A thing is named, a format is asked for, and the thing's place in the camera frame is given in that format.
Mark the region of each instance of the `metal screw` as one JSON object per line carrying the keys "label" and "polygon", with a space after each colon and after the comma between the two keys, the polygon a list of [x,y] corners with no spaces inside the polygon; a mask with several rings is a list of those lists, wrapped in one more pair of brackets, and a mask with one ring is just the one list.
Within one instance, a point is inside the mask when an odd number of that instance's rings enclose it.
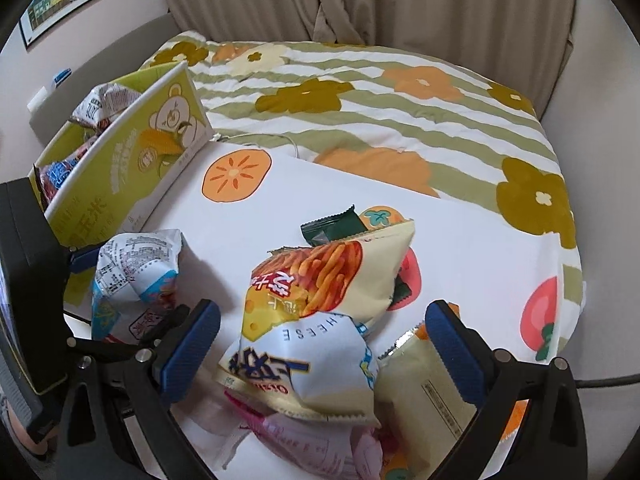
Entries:
{"label": "metal screw", "polygon": [[503,348],[498,348],[494,352],[494,356],[501,363],[508,363],[509,361],[511,361],[511,354]]}
{"label": "metal screw", "polygon": [[138,350],[138,352],[136,352],[136,361],[138,361],[139,363],[146,363],[147,361],[149,361],[149,359],[151,359],[151,356],[153,354],[154,353],[149,350],[149,348]]}
{"label": "metal screw", "polygon": [[92,359],[88,356],[82,356],[78,361],[78,368],[81,370],[86,370],[89,366],[91,366]]}
{"label": "metal screw", "polygon": [[554,364],[558,370],[566,370],[569,367],[569,363],[561,357],[556,357],[554,359]]}

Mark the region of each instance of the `person's foot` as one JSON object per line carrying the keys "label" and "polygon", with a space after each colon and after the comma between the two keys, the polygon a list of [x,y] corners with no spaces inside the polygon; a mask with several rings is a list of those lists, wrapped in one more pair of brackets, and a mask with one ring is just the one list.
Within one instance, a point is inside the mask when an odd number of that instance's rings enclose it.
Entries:
{"label": "person's foot", "polygon": [[6,427],[15,446],[24,457],[33,472],[42,480],[56,480],[54,452],[49,449],[48,440],[35,444],[9,406],[6,397],[0,392],[0,418]]}

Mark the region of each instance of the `bedspread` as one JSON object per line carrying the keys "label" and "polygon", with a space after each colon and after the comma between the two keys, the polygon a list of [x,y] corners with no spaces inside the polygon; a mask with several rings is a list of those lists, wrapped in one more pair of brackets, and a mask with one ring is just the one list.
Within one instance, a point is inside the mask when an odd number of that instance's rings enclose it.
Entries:
{"label": "bedspread", "polygon": [[533,235],[557,233],[559,286],[542,283],[514,308],[536,360],[564,346],[582,304],[575,225],[558,160],[524,95],[392,48],[214,43],[196,32],[168,41],[143,67],[184,59],[229,142],[465,202]]}

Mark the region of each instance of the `beige curtain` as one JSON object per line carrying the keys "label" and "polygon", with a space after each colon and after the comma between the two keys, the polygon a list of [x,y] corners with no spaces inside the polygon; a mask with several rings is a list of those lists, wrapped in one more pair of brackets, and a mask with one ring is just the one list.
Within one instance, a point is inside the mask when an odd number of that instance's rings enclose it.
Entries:
{"label": "beige curtain", "polygon": [[378,44],[468,67],[541,115],[568,50],[575,0],[168,0],[215,41]]}

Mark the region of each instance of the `white flower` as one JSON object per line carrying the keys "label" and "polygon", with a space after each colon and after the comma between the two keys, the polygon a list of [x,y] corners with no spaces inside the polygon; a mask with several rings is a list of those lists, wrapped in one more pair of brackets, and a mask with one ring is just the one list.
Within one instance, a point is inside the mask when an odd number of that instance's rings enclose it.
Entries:
{"label": "white flower", "polygon": [[244,54],[229,61],[231,75],[248,75],[253,72],[267,72],[284,65],[282,55],[287,47],[282,44],[265,43],[247,50]]}

